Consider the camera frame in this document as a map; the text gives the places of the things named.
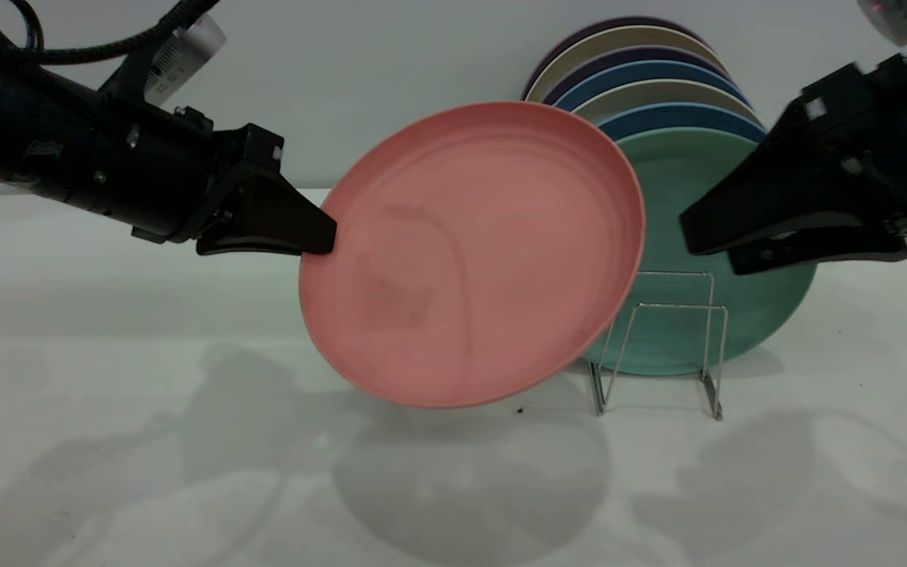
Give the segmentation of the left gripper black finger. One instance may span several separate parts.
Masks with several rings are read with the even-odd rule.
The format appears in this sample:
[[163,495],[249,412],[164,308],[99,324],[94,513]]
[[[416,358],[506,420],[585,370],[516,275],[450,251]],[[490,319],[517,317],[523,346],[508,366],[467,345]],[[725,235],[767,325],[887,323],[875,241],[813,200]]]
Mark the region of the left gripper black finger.
[[291,242],[265,236],[205,235],[197,240],[197,254],[280,254],[299,256],[303,249]]
[[288,241],[303,254],[331,254],[337,222],[303,197],[280,172],[231,168],[220,176],[227,190],[220,209],[220,235],[252,235]]

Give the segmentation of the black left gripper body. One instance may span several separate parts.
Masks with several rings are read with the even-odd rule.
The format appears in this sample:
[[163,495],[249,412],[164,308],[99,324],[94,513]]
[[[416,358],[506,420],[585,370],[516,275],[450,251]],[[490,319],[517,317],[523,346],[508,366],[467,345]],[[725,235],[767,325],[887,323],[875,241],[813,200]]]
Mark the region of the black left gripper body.
[[61,203],[126,224],[140,239],[220,235],[220,176],[231,168],[280,172],[281,137],[254,124],[216,130],[192,108],[169,113],[112,96],[62,107]]

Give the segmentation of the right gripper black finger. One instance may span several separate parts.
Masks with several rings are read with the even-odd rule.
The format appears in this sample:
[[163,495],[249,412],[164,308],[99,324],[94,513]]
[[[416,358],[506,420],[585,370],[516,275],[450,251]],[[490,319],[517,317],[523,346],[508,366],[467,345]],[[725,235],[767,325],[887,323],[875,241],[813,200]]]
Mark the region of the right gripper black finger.
[[742,244],[727,257],[734,274],[756,274],[836,261],[906,261],[907,242],[878,228],[817,228]]
[[859,176],[829,155],[802,102],[785,108],[756,150],[679,217],[685,247],[723,254],[770,236],[817,228],[883,228]]

